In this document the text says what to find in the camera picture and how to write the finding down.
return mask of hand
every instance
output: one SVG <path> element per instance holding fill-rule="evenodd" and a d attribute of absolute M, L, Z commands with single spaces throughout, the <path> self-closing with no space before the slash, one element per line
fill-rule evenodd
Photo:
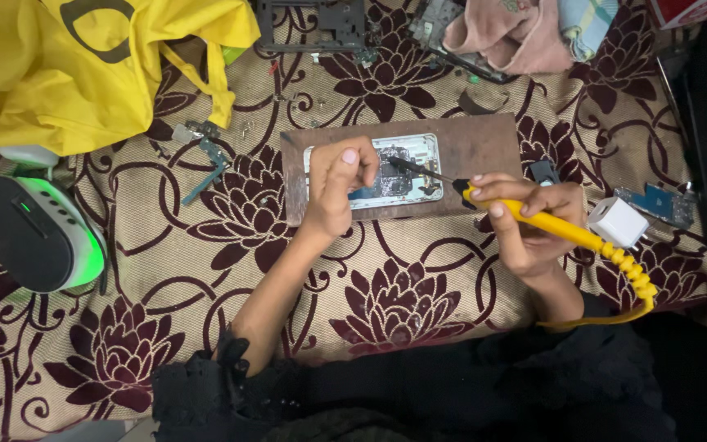
<path fill-rule="evenodd" d="M 348 194 L 372 186 L 378 153 L 367 136 L 349 138 L 313 149 L 309 156 L 309 203 L 302 227 L 320 233 L 329 243 L 351 225 Z"/>
<path fill-rule="evenodd" d="M 585 225 L 587 214 L 583 208 L 583 188 L 576 183 L 541 187 L 525 179 L 494 172 L 474 176 L 471 184 L 479 188 L 478 192 L 471 191 L 474 200 L 518 200 L 523 202 L 520 214 L 526 218 L 546 211 L 576 226 Z M 492 203 L 489 217 L 498 237 L 501 262 L 524 282 L 556 271 L 558 257 L 575 247 L 574 243 L 544 230 L 518 223 L 504 204 Z"/>

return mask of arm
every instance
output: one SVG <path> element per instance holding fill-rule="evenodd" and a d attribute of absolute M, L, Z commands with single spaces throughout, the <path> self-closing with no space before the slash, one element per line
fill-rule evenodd
<path fill-rule="evenodd" d="M 362 185 L 372 186 L 377 172 L 378 154 L 368 137 L 313 149 L 309 202 L 302 225 L 232 322 L 234 336 L 250 342 L 242 356 L 250 363 L 248 376 L 269 364 L 310 267 L 339 235 L 348 231 L 348 193 Z"/>
<path fill-rule="evenodd" d="M 475 176 L 471 183 L 479 187 L 478 192 L 471 192 L 471 197 L 478 201 L 520 200 L 524 204 L 524 216 L 547 210 L 577 226 L 585 225 L 583 191 L 575 183 L 541 187 L 503 173 Z M 501 262 L 532 289 L 532 301 L 540 319 L 564 322 L 581 318 L 583 298 L 558 263 L 558 258 L 575 245 L 542 230 L 521 225 L 500 203 L 490 205 L 489 218 L 498 237 Z"/>

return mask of fingernail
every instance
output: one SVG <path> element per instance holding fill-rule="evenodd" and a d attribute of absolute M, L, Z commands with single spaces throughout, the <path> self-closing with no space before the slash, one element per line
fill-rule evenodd
<path fill-rule="evenodd" d="M 356 162 L 356 152 L 354 152 L 353 149 L 346 149 L 346 151 L 342 153 L 342 160 L 352 165 Z"/>
<path fill-rule="evenodd" d="M 491 205 L 490 215 L 495 218 L 500 218 L 501 216 L 504 216 L 504 208 L 501 207 L 501 205 Z"/>

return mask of patterned carpet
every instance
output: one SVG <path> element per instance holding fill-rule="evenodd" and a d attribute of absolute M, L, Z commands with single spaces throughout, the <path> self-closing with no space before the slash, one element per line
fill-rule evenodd
<path fill-rule="evenodd" d="M 204 121 L 211 100 L 166 65 L 155 119 L 143 135 L 70 157 L 56 174 L 104 229 L 113 254 L 107 296 L 94 285 L 38 295 L 0 266 L 0 434 L 34 439 L 84 419 L 150 413 L 149 373 L 211 348 L 220 327 L 284 250 L 279 132 L 464 115 L 457 97 L 516 115 L 524 170 L 549 158 L 561 179 L 586 189 L 593 208 L 613 188 L 653 183 L 684 191 L 680 131 L 651 59 L 644 6 L 621 7 L 597 57 L 558 75 L 505 85 L 469 83 L 402 37 L 417 0 L 368 2 L 383 47 L 368 69 L 350 55 L 247 51 L 228 69 L 236 92 L 231 129 L 214 142 L 234 158 L 220 184 L 180 199 L 212 170 L 173 126 Z M 302 40 L 317 22 L 282 16 L 281 38 Z M 196 38 L 176 46 L 201 59 Z M 270 67 L 277 63 L 273 75 Z M 275 94 L 297 101 L 275 101 Z M 253 124 L 243 133 L 242 126 Z M 0 158 L 0 174 L 14 166 Z M 481 214 L 355 223 L 310 272 L 282 333 L 282 356 L 306 363 L 525 327 L 525 287 L 500 265 Z M 653 223 L 634 252 L 661 288 L 661 310 L 687 309 L 707 324 L 707 248 L 691 230 Z M 582 250 L 563 259 L 582 289 L 630 308 L 632 289 L 609 263 Z"/>

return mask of coiled yellow cable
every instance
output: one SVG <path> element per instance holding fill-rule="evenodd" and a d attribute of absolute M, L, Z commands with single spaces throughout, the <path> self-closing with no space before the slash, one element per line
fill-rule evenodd
<path fill-rule="evenodd" d="M 475 189 L 475 187 L 469 184 L 468 189 L 463 192 L 463 198 L 477 207 L 486 209 L 492 201 L 472 200 L 469 193 L 473 189 Z M 615 248 L 613 243 L 604 242 L 602 237 L 595 235 L 582 227 L 575 226 L 568 221 L 550 215 L 549 213 L 539 212 L 534 216 L 525 218 L 520 215 L 520 208 L 522 207 L 521 201 L 495 201 L 504 203 L 504 205 L 509 208 L 509 212 L 511 212 L 512 216 L 514 216 L 517 221 L 530 224 L 553 235 L 562 237 L 567 241 L 571 241 L 578 246 L 593 250 L 594 252 L 612 261 L 613 264 L 618 266 L 618 270 L 623 272 L 626 275 L 626 278 L 628 278 L 628 280 L 632 283 L 632 287 L 635 290 L 635 295 L 643 301 L 641 308 L 635 308 L 634 310 L 627 311 L 626 313 L 618 316 L 611 316 L 608 318 L 580 318 L 575 321 L 567 322 L 537 322 L 537 325 L 553 328 L 571 328 L 589 324 L 623 324 L 624 322 L 629 322 L 633 319 L 639 318 L 640 316 L 644 316 L 646 313 L 653 310 L 653 295 L 657 293 L 657 289 L 653 284 L 651 284 L 651 279 L 648 275 L 643 273 L 643 267 L 639 264 L 635 264 L 634 256 L 624 256 L 625 251 L 623 248 Z"/>

